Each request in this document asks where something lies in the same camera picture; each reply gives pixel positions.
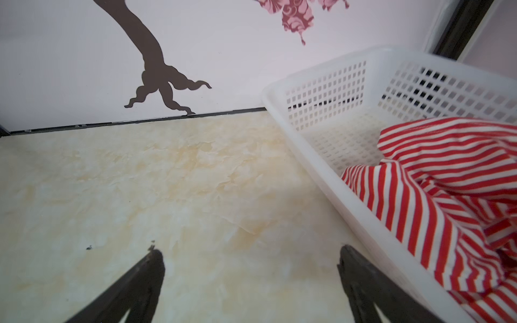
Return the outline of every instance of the tree decal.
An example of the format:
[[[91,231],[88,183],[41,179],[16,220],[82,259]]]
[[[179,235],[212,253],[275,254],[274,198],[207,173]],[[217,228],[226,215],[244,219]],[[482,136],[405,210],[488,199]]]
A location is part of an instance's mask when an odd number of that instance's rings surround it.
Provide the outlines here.
[[[94,0],[94,2],[122,27],[144,59],[143,85],[136,89],[136,96],[131,98],[125,107],[133,107],[136,102],[144,102],[147,95],[160,91],[163,103],[169,109],[186,111],[187,115],[195,114],[189,107],[181,106],[173,100],[169,83],[176,90],[197,90],[203,85],[211,88],[210,85],[205,81],[189,80],[174,67],[166,65],[160,44],[142,21],[129,10],[125,0]]]
[[[284,30],[292,33],[299,33],[301,43],[305,46],[302,33],[309,27],[313,26],[314,16],[312,15],[312,9],[309,6],[309,2],[314,0],[255,0],[260,3],[260,6],[266,9],[270,14],[282,12],[282,24]],[[333,5],[339,0],[318,0],[323,10],[330,11]],[[345,2],[345,8],[348,9],[349,4],[347,0]]]

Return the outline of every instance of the white plastic basket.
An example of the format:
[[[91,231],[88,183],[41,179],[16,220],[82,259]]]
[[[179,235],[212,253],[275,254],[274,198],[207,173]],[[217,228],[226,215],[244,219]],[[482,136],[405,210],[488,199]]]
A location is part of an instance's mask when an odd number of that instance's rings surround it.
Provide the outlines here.
[[[348,166],[379,163],[376,145],[387,126],[443,116],[517,124],[517,81],[438,56],[382,47],[295,73],[265,88],[262,100],[296,158],[377,265],[445,322],[472,322],[340,175]]]

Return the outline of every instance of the red and white striped cloth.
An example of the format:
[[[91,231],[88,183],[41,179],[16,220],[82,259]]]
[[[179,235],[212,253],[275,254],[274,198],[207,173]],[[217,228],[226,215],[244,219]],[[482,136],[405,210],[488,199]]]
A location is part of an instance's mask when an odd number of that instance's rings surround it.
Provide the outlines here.
[[[517,127],[424,119],[377,146],[345,183],[475,320],[517,322]]]

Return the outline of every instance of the wall baseboard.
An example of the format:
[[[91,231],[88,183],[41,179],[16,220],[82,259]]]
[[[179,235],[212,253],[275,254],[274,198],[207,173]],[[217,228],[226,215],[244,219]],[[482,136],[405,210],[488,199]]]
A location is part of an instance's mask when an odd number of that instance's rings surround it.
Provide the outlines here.
[[[13,132],[11,132],[11,135],[29,134],[29,133],[41,133],[41,132],[52,132],[52,131],[76,130],[76,129],[106,127],[106,126],[117,126],[117,125],[128,125],[128,124],[141,124],[143,122],[154,122],[154,121],[179,120],[179,119],[188,119],[188,118],[203,118],[203,117],[213,117],[213,116],[220,116],[220,115],[248,113],[248,112],[258,112],[258,111],[266,111],[266,108],[265,107],[256,107],[256,108],[253,108],[253,109],[232,110],[232,111],[214,112],[214,113],[206,113],[206,114],[194,114],[194,115],[189,115],[189,116],[177,116],[177,117],[155,118],[155,119],[122,121],[122,122],[103,122],[101,124],[85,124],[85,125],[73,125],[73,126],[64,126],[64,127],[51,127],[51,128],[20,130],[20,131],[13,131]]]

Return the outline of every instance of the table surface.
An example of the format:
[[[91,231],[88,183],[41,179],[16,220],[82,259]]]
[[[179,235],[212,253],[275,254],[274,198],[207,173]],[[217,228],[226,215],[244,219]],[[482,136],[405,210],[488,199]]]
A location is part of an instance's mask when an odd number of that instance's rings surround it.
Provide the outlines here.
[[[155,322],[353,322],[368,256],[267,112],[0,139],[0,321],[60,322],[154,244]]]

